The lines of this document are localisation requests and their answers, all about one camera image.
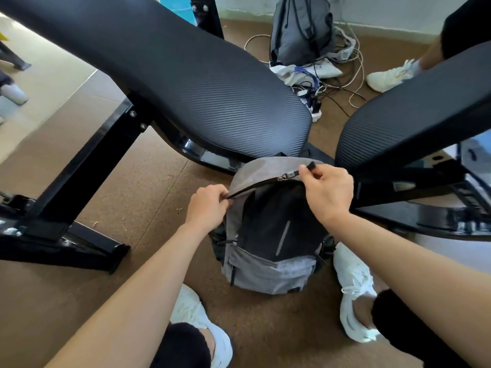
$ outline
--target dark gray backpack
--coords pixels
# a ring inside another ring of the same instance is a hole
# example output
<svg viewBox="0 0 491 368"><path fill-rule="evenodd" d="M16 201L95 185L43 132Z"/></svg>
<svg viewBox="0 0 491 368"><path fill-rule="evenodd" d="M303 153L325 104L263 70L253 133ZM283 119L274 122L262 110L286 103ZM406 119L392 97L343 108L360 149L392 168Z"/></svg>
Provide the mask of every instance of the dark gray backpack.
<svg viewBox="0 0 491 368"><path fill-rule="evenodd" d="M303 66L335 48L328 0L279 0L273 16L270 61Z"/></svg>
<svg viewBox="0 0 491 368"><path fill-rule="evenodd" d="M224 223L210 233L230 285L268 294L301 291L334 251L311 212L298 166L321 161L264 157L245 164L230 185L234 200Z"/></svg>

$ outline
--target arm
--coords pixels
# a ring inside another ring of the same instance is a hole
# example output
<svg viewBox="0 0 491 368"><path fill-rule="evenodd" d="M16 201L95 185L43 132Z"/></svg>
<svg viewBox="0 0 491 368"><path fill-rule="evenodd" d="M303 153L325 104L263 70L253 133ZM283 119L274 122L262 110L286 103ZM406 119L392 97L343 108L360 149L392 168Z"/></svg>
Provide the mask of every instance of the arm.
<svg viewBox="0 0 491 368"><path fill-rule="evenodd" d="M148 368L169 324L189 262L229 207L223 185L200 188L186 223L92 315L46 368Z"/></svg>
<svg viewBox="0 0 491 368"><path fill-rule="evenodd" d="M473 366L491 362L491 276L433 253L349 213L353 178L301 166L317 219L363 260L426 325Z"/></svg>

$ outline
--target foot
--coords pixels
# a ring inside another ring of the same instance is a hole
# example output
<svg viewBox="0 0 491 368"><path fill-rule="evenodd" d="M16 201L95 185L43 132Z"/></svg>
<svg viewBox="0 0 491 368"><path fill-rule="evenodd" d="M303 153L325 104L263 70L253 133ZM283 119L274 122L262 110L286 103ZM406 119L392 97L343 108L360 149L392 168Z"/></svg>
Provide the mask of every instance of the foot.
<svg viewBox="0 0 491 368"><path fill-rule="evenodd" d="M0 87L0 96L10 99L16 105L23 105L29 100L21 88L16 86L14 83L10 85L2 85L2 87Z"/></svg>
<svg viewBox="0 0 491 368"><path fill-rule="evenodd" d="M367 84L373 90L383 93L393 87L402 84L405 80L412 79L419 70L418 62L414 59L407 60L401 67L393 68L388 71L370 73Z"/></svg>
<svg viewBox="0 0 491 368"><path fill-rule="evenodd" d="M334 251L334 268L336 270L343 299L341 301L341 324L349 338L357 342L376 340L380 332L361 324L354 315L353 301L361 295L377 296L373 289L373 277L370 269L343 243Z"/></svg>
<svg viewBox="0 0 491 368"><path fill-rule="evenodd" d="M206 315L195 291L183 284L170 317L171 323L189 323L199 329L210 331L215 341L211 368L225 368L232 359L232 344L223 329L214 325Z"/></svg>

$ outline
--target sock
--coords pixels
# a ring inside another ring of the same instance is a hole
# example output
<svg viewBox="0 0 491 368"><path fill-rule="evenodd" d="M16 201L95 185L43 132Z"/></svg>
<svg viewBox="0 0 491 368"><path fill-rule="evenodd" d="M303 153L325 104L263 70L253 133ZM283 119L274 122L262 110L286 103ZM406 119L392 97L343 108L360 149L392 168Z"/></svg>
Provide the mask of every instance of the sock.
<svg viewBox="0 0 491 368"><path fill-rule="evenodd" d="M414 76L418 76L420 73L423 72L423 69L421 68L421 66L419 65L419 60L415 61L412 65L411 65L411 72Z"/></svg>

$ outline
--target bolt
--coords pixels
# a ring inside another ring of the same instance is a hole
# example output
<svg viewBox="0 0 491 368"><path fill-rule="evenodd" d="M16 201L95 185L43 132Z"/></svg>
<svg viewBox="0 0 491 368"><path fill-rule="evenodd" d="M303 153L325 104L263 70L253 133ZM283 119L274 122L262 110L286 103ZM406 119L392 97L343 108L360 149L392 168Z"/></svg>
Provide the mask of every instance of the bolt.
<svg viewBox="0 0 491 368"><path fill-rule="evenodd" d="M15 235L15 236L21 236L22 232L20 232L18 229L15 227L9 227L7 228L4 232L4 235Z"/></svg>

